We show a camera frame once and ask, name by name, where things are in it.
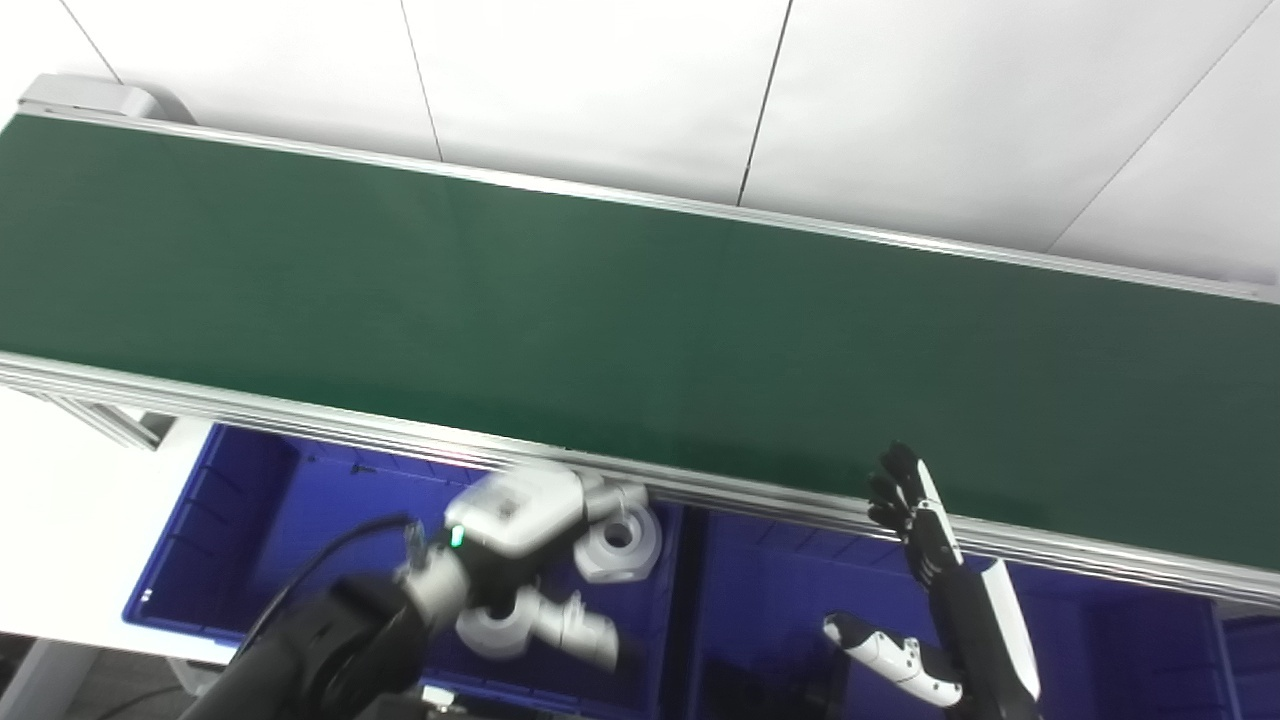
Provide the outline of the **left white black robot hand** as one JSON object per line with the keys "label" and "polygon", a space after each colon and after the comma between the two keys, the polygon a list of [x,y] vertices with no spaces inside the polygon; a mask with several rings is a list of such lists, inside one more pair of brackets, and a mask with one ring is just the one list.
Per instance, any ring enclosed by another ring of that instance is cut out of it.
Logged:
{"label": "left white black robot hand", "polygon": [[625,643],[616,624],[590,611],[579,592],[548,597],[540,577],[570,553],[591,584],[648,579],[664,541],[644,486],[526,462],[457,496],[444,528],[468,580],[454,629],[472,653],[506,661],[541,642],[605,673],[620,669]]}

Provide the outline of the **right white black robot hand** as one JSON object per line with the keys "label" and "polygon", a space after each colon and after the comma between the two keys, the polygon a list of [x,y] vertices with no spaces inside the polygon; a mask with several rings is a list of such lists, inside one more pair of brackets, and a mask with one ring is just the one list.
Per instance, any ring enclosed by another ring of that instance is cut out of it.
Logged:
{"label": "right white black robot hand", "polygon": [[931,470],[910,446],[892,442],[869,484],[868,518],[899,538],[940,644],[844,610],[823,619],[828,642],[946,719],[1039,719],[1038,662],[1005,561],[966,562]]}

